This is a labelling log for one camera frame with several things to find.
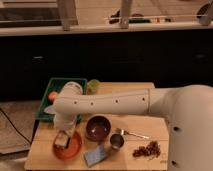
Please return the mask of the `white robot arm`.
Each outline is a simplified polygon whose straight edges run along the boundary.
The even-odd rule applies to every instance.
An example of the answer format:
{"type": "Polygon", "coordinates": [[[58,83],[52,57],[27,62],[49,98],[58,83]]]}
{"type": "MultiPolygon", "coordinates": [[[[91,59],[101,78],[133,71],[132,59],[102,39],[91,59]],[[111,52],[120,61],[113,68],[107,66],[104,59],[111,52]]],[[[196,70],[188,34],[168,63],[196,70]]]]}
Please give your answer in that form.
{"type": "Polygon", "coordinates": [[[168,171],[213,171],[213,87],[189,85],[82,95],[65,84],[53,103],[54,124],[73,125],[77,114],[145,115],[169,122],[168,171]]]}

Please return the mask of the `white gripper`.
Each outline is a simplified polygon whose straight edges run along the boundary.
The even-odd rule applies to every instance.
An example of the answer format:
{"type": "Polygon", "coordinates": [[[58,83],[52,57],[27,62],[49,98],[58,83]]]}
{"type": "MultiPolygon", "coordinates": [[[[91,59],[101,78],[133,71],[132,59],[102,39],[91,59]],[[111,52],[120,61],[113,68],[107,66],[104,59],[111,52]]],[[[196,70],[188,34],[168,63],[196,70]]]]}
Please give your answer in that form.
{"type": "Polygon", "coordinates": [[[73,136],[76,127],[76,116],[64,117],[56,115],[54,117],[54,127],[59,130],[54,145],[58,148],[67,148],[70,137],[73,136]]]}

